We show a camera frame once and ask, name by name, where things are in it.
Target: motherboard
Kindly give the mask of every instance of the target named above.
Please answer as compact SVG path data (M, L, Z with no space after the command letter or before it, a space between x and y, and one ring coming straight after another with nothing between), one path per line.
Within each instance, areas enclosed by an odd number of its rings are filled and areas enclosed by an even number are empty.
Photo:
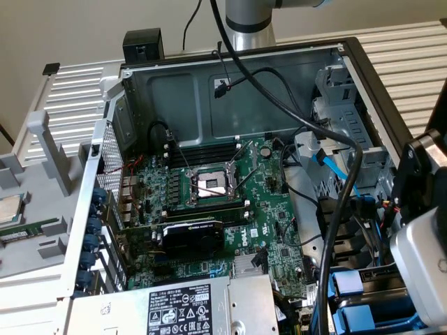
M128 289L269 274L283 295L305 295L279 149L257 137L136 160L117 238L133 262Z

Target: circuit board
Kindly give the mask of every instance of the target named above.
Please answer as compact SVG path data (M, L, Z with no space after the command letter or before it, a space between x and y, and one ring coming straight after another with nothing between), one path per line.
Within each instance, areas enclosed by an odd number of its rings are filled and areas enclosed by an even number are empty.
M232 201L247 205L248 200L249 206L203 211L182 217L190 221L209 219L226 223L224 247L210 258L167 258L163 252L145 247L145 240L150 239L155 229L160 232L161 227L169 224L170 218L163 219L161 216L167 207L178 211L192 207L189 203L189 169L168 169L161 163L161 158L150 157L133 171L140 183L135 201L144 205L149 200L150 208L144 214L132 209L128 228L122 230L132 247L135 260L135 274L129 279L129 290L163 285L183 278L234 276L236 257L255 256L262 248L266 248L268 274L281 293L301 296L305 292L305 283L296 272L297 268L302 268L300 249L287 246L281 237L281 232L294 214L288 190L282 187L279 151L272 147L272 140L263 137L240 140L240 147L245 150L235 161L237 181L248 178L237 189ZM206 172L219 169L219 166L222 164L208 165ZM209 201L216 200L207 199L200 203L207 205ZM288 229L285 238L291 243L299 243L298 234L293 228Z

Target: wall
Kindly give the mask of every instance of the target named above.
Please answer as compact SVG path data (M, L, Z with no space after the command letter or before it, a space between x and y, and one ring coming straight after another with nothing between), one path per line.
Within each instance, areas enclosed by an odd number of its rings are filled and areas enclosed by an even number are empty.
M166 53L180 50L184 25L196 4L195 0L1 1L0 122L17 136L46 63L121 59L122 38L128 30L161 27ZM275 11L273 25L276 37L285 38L441 17L447 17L447 0L332 0L318 9ZM218 39L210 3L204 0L190 26L186 48L205 49ZM1 138L0 153L9 150Z

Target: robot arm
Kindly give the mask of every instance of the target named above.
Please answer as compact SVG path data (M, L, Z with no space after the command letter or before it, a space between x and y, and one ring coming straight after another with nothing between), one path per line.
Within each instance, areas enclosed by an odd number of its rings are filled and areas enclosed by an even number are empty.
M226 0L227 34L237 50L275 44L273 8L318 7L328 0Z

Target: power supply label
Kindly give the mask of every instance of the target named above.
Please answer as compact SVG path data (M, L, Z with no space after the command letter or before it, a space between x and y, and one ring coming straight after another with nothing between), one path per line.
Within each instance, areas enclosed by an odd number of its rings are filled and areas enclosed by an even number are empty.
M211 285L150 293L147 335L212 335Z

